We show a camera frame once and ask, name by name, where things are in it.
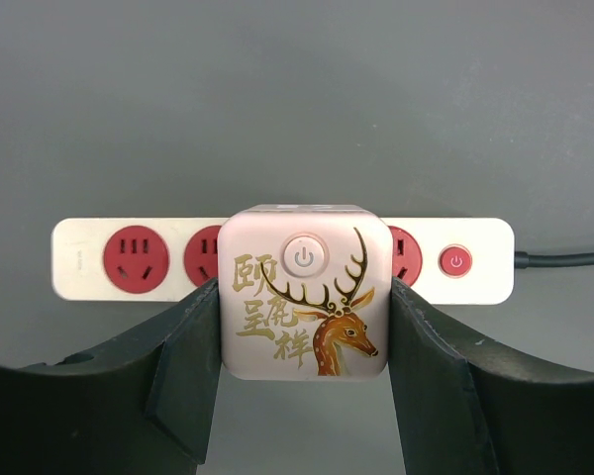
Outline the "pink cube adapter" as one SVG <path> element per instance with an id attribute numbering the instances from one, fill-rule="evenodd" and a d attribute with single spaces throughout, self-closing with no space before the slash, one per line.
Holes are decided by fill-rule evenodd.
<path id="1" fill-rule="evenodd" d="M 393 239 L 354 205 L 260 205 L 218 240 L 221 350 L 244 380 L 361 381 L 388 350 Z"/>

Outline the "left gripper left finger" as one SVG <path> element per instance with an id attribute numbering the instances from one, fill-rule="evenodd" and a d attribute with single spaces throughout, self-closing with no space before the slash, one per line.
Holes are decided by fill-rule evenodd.
<path id="1" fill-rule="evenodd" d="M 0 365 L 0 474 L 193 474 L 220 372 L 216 280 L 57 364 Z"/>

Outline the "beige red power strip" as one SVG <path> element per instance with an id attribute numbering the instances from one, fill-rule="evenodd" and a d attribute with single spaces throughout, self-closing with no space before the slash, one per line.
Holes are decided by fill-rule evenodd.
<path id="1" fill-rule="evenodd" d="M 514 288 L 515 234 L 497 218 L 388 218 L 393 273 L 433 305 L 496 305 Z M 72 301 L 175 302 L 216 277 L 221 218 L 67 218 L 51 284 Z"/>

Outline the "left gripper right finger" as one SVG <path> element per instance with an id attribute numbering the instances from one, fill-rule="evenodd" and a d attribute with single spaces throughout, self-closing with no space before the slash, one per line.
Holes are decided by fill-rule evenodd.
<path id="1" fill-rule="evenodd" d="M 408 474 L 594 474 L 594 372 L 535 357 L 391 284 L 388 367 Z"/>

